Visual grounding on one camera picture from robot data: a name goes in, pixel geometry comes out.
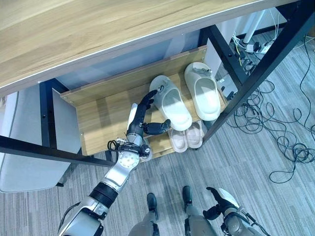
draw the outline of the gray chair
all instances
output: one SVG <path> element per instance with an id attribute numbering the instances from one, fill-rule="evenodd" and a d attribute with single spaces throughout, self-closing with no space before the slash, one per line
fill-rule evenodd
<path id="1" fill-rule="evenodd" d="M 75 108 L 53 91 L 57 148 L 77 153 L 80 136 Z M 41 145 L 39 85 L 7 97 L 0 134 Z M 0 153 L 0 192 L 54 187 L 70 163 Z"/>

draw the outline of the white cable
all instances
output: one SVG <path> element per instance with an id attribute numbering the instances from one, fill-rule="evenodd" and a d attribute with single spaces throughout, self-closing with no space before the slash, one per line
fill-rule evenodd
<path id="1" fill-rule="evenodd" d="M 240 48 L 246 49 L 246 47 L 244 47 L 243 45 L 240 44 L 240 39 L 238 37 L 236 37 L 236 32 L 233 33 L 232 39 L 233 39 L 235 46 L 238 45 Z"/>
<path id="2" fill-rule="evenodd" d="M 275 18 L 274 18 L 274 16 L 273 16 L 273 14 L 272 14 L 272 12 L 271 12 L 271 10 L 269 9 L 269 12 L 270 12 L 270 14 L 271 14 L 271 17 L 272 17 L 272 19 L 273 19 L 273 21 L 274 21 L 274 24 L 275 24 L 275 37 L 274 37 L 274 40 L 276 40 L 276 37 L 277 37 L 277 35 L 276 35 L 276 32 L 277 32 L 277 25 L 276 25 L 276 21 L 275 21 Z"/>
<path id="3" fill-rule="evenodd" d="M 311 38 L 310 40 L 306 41 L 305 44 L 307 44 L 308 42 L 312 41 L 313 39 L 315 39 L 315 37 L 313 37 L 313 38 Z M 297 48 L 302 47 L 302 46 L 304 46 L 304 43 L 302 43 L 302 45 L 297 46 L 297 47 L 295 47 L 295 48 L 293 48 L 293 49 L 297 49 Z"/>
<path id="4" fill-rule="evenodd" d="M 278 37 L 278 33 L 279 33 L 279 16 L 280 16 L 280 12 L 278 13 L 278 23 L 277 23 L 277 33 L 276 33 L 276 38 Z"/>

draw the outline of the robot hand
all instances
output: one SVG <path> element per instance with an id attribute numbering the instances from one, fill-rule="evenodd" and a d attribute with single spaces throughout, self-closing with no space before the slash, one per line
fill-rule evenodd
<path id="1" fill-rule="evenodd" d="M 229 236 L 262 236 L 261 233 L 253 228 L 253 225 L 260 227 L 262 232 L 270 236 L 266 230 L 256 222 L 256 220 L 249 215 L 245 210 L 239 207 L 235 198 L 225 191 L 219 188 L 218 190 L 207 187 L 218 202 L 217 205 L 211 207 L 207 211 L 203 211 L 203 215 L 208 220 L 214 220 L 223 214 L 223 224 L 221 230 Z"/>
<path id="2" fill-rule="evenodd" d="M 140 155 L 147 153 L 147 148 L 143 145 L 143 133 L 157 135 L 166 132 L 170 127 L 169 119 L 164 123 L 144 123 L 146 110 L 151 107 L 154 101 L 152 97 L 156 93 L 156 90 L 149 92 L 139 103 L 127 131 L 128 142 L 117 145 L 112 150 L 118 153 L 116 164 L 89 196 L 80 204 L 73 206 L 76 210 L 63 222 L 66 213 L 72 207 L 66 211 L 59 227 L 59 236 L 100 236 L 102 234 L 103 226 L 100 220 L 105 219 L 110 206 L 127 183 L 130 173 L 139 164 Z"/>
<path id="3" fill-rule="evenodd" d="M 151 108 L 151 104 L 153 103 L 152 97 L 157 93 L 157 90 L 153 90 L 149 92 L 142 101 L 137 106 L 137 111 L 134 116 L 133 121 L 131 122 L 129 129 L 127 131 L 128 134 L 138 134 L 141 137 L 143 136 L 143 132 L 149 135 L 158 135 L 165 133 L 169 128 L 171 121 L 167 119 L 164 123 L 144 123 L 144 116 L 146 110 Z"/>

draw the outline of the black metal frame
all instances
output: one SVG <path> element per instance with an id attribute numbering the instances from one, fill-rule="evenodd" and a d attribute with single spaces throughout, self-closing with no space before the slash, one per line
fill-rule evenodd
<path id="1" fill-rule="evenodd" d="M 268 77 L 315 22 L 313 0 L 290 3 L 278 7 L 278 10 L 287 18 L 288 22 L 249 77 L 241 69 L 238 59 L 232 53 L 218 28 L 213 25 L 201 29 L 199 45 L 205 45 L 208 39 L 211 40 L 225 68 L 238 87 L 237 94 L 210 127 L 203 138 L 203 143 L 225 123 L 229 116 Z M 82 151 L 71 153 L 57 149 L 52 89 L 59 93 L 68 89 L 56 79 L 43 82 L 39 86 L 42 146 L 0 136 L 0 152 L 79 164 L 114 165 L 110 152 L 106 152 L 106 160 L 101 160 L 93 156 L 83 156 Z"/>
<path id="2" fill-rule="evenodd" d="M 236 95 L 204 136 L 203 143 L 226 122 L 230 115 L 234 114 L 314 25 L 315 13 L 313 0 L 303 0 L 277 8 L 285 17 L 288 17 L 287 24 L 255 70 L 246 79 L 244 79 L 244 72 L 241 71 L 238 59 L 230 50 L 218 28 L 213 25 L 201 30 L 199 46 L 206 44 L 207 40 L 210 39 L 224 67 L 238 87 Z"/>
<path id="3" fill-rule="evenodd" d="M 57 79 L 39 84 L 42 145 L 0 136 L 0 152 L 77 164 L 113 166 L 115 163 L 112 161 L 110 153 L 106 154 L 106 160 L 102 160 L 94 158 L 93 155 L 82 155 L 81 149 L 78 153 L 57 149 L 53 89 L 59 93 L 68 91 Z"/>

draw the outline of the wooden tabletop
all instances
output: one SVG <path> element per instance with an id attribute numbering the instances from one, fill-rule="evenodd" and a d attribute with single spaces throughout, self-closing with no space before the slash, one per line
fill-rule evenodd
<path id="1" fill-rule="evenodd" d="M 0 96 L 294 0 L 0 0 Z"/>

